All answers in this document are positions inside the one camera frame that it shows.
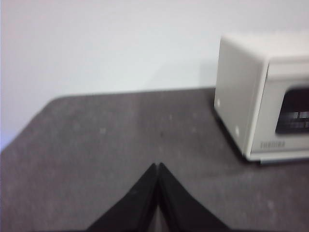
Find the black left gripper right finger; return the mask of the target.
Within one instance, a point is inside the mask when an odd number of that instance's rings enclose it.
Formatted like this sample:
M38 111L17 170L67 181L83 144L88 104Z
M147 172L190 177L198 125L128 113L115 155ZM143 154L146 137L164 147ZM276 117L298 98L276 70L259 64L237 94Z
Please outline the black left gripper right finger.
M158 166L159 206L172 232L227 232L229 227L197 201L171 171Z

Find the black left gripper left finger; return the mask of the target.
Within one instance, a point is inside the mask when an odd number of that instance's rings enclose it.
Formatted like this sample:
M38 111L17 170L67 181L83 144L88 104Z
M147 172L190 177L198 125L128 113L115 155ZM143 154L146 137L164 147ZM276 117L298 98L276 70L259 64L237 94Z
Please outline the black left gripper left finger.
M127 194L98 218L88 232L145 232L156 209L157 168L153 163Z

